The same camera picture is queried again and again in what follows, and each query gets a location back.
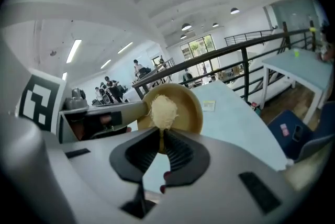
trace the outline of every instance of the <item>chair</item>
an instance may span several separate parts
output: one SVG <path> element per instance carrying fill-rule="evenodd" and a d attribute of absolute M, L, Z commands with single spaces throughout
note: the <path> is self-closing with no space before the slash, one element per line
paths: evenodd
<path fill-rule="evenodd" d="M 286 156 L 296 163 L 310 157 L 334 138 L 334 115 L 335 102 L 326 102 L 321 110 L 320 122 L 314 132 L 290 110 L 286 110 L 274 118 L 268 124 L 268 128 Z M 286 124 L 289 135 L 283 135 L 282 124 Z M 301 130 L 300 136 L 295 132 L 296 127 Z"/>

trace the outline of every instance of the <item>fluorescent light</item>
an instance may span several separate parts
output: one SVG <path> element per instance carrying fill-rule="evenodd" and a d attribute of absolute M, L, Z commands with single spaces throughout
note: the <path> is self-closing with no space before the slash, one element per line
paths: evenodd
<path fill-rule="evenodd" d="M 70 63 L 72 61 L 73 56 L 74 56 L 75 52 L 77 51 L 81 42 L 82 42 L 81 40 L 75 40 L 74 41 L 74 44 L 73 44 L 73 46 L 71 48 L 71 51 L 70 51 L 70 54 L 68 56 L 68 60 L 66 61 L 67 63 Z"/>
<path fill-rule="evenodd" d="M 125 47 L 123 47 L 120 51 L 118 51 L 117 53 L 120 54 L 122 51 L 124 51 L 128 46 L 131 46 L 133 43 L 130 42 L 128 43 Z"/>
<path fill-rule="evenodd" d="M 189 23 L 185 23 L 184 25 L 182 25 L 182 30 L 188 30 L 190 29 L 192 26 Z"/>
<path fill-rule="evenodd" d="M 103 64 L 102 66 L 101 66 L 101 68 L 100 69 L 103 69 L 108 63 L 110 62 L 110 59 L 109 60 L 107 60 L 106 61 L 106 63 L 105 64 Z"/>
<path fill-rule="evenodd" d="M 230 13 L 233 15 L 233 14 L 237 14 L 237 13 L 239 13 L 239 10 L 236 8 L 236 7 L 234 7 L 234 8 L 232 8 L 231 10 L 230 10 Z"/>

